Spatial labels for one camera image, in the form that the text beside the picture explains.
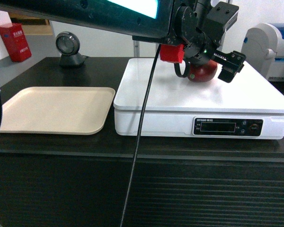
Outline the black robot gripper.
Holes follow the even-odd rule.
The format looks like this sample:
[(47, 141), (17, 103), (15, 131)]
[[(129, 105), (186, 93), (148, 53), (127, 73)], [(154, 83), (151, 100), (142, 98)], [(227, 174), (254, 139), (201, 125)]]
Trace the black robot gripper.
[(236, 17), (206, 18), (201, 32), (201, 43), (197, 43), (196, 37), (192, 40), (192, 45), (185, 48), (184, 61), (186, 68), (189, 66), (203, 66), (210, 60), (222, 65), (218, 79), (231, 83), (235, 75), (244, 67), (246, 56), (240, 52), (232, 51), (223, 53), (218, 50), (221, 40), (235, 23)]

